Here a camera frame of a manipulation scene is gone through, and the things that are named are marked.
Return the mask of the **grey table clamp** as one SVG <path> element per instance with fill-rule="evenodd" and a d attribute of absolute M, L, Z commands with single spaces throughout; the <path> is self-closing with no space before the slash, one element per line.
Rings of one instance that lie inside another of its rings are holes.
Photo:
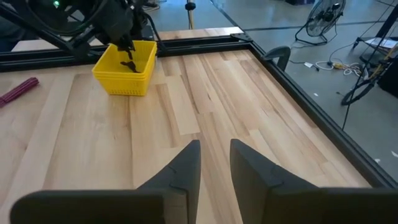
<path fill-rule="evenodd" d="M 277 66 L 285 71 L 287 64 L 290 60 L 291 48 L 288 46 L 280 46 L 271 49 L 265 55 L 262 56 L 262 59 L 265 61 L 271 61 L 277 58 Z"/>

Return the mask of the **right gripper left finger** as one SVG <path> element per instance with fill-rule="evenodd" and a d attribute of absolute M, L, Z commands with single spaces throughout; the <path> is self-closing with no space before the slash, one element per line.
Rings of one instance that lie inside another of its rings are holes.
<path fill-rule="evenodd" d="M 196 224 L 201 146 L 187 144 L 134 190 L 41 190 L 18 199 L 10 224 Z"/>

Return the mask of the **yellow plastic basket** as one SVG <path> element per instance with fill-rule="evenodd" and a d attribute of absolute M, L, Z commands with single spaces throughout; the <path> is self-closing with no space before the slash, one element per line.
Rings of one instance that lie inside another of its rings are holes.
<path fill-rule="evenodd" d="M 110 95 L 144 96 L 155 68 L 157 42 L 135 40 L 135 51 L 108 46 L 92 69 L 94 77 Z"/>

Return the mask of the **black floor fan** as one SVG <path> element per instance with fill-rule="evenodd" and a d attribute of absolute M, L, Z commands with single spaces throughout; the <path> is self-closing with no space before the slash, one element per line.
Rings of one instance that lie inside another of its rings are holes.
<path fill-rule="evenodd" d="M 325 34 L 333 27 L 340 17 L 346 6 L 346 0 L 318 0 L 312 7 L 307 17 L 306 23 L 295 33 L 295 41 L 308 45 L 325 45 L 328 39 Z M 298 34 L 305 29 L 309 37 L 319 37 L 321 42 L 309 42 L 299 39 Z"/>

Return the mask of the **black metal stand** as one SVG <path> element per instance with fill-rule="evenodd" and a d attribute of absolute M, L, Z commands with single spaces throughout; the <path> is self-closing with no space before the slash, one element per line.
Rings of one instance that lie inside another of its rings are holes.
<path fill-rule="evenodd" d="M 398 4 L 394 7 L 387 20 L 384 22 L 375 37 L 358 37 L 354 42 L 353 49 L 360 42 L 364 42 L 374 49 L 368 59 L 360 59 L 365 63 L 363 70 L 367 67 L 375 68 L 367 78 L 364 73 L 360 75 L 363 81 L 357 80 L 354 88 L 349 91 L 347 97 L 349 104 L 360 100 L 368 94 L 376 84 L 384 91 L 398 98 L 398 37 L 390 39 L 387 34 L 398 18 Z"/>

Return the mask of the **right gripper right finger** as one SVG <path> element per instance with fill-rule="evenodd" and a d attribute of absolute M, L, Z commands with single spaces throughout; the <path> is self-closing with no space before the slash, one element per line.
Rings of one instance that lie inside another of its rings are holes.
<path fill-rule="evenodd" d="M 398 224 L 398 189 L 317 187 L 238 139 L 229 158 L 244 224 Z"/>

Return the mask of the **pole with black knob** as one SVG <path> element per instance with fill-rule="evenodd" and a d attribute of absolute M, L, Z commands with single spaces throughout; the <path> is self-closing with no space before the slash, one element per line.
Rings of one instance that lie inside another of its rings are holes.
<path fill-rule="evenodd" d="M 194 29 L 194 20 L 193 20 L 193 11 L 196 8 L 196 4 L 193 2 L 193 0 L 187 0 L 185 4 L 185 10 L 187 11 L 187 16 L 188 16 L 188 28 L 190 30 Z"/>

